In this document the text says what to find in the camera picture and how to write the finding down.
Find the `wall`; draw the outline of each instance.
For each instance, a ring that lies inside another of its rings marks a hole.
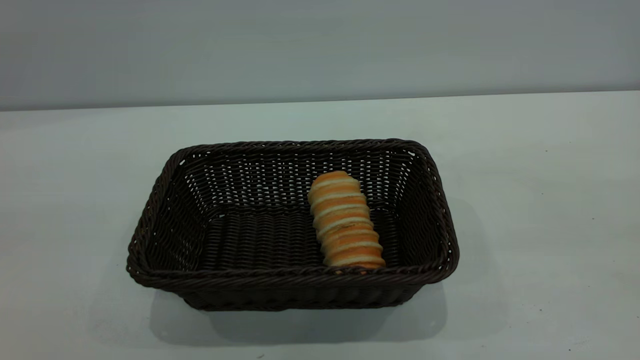
[[[0,109],[640,88],[638,0],[5,0]]]

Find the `tabletop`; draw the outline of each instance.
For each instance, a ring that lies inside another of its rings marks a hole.
[[[640,92],[0,113],[5,359],[637,359]],[[405,138],[458,269],[398,306],[204,313],[125,271],[176,150]]]

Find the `wicker basket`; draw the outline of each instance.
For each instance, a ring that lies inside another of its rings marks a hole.
[[[332,170],[360,180],[388,267],[323,266],[307,192]],[[402,304],[451,275],[458,257],[438,170],[419,143],[245,142],[171,156],[127,271],[201,310],[365,308]]]

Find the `basket rim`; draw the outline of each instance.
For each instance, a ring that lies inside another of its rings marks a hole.
[[[456,239],[451,212],[446,202],[445,193],[442,189],[440,176],[435,164],[431,167],[431,173],[436,175],[434,186],[442,196],[439,208],[444,209],[442,213],[443,221],[440,226],[444,227],[449,235],[449,244],[438,259],[431,264],[395,266],[388,268],[366,269],[362,267],[287,267],[269,270],[201,270],[201,271],[179,271],[179,270],[152,270],[148,264],[145,249],[150,240],[150,231],[156,222],[157,211],[155,209],[161,205],[161,199],[169,187],[170,178],[181,165],[181,162],[189,157],[195,157],[207,151],[216,152],[264,152],[274,150],[275,152],[290,148],[299,151],[314,152],[327,151],[331,148],[348,151],[351,147],[362,150],[363,145],[370,145],[376,151],[384,150],[404,150],[432,160],[428,150],[419,142],[413,140],[402,140],[398,138],[390,139],[361,139],[361,140],[316,140],[316,141],[282,141],[282,142],[231,142],[217,143],[210,145],[194,145],[178,150],[173,153],[165,163],[160,176],[152,188],[149,199],[142,211],[138,225],[129,243],[129,256],[127,258],[127,271],[131,277],[139,284],[151,288],[166,291],[199,290],[202,288],[223,289],[223,288],[292,288],[292,287],[336,287],[336,286],[398,286],[398,285],[424,285],[439,282],[450,276],[458,266],[460,250]],[[446,268],[442,269],[444,258],[450,258]]]

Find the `spiral bread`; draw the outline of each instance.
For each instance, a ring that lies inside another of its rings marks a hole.
[[[325,265],[365,268],[386,265],[358,180],[344,171],[322,174],[311,184],[307,199]]]

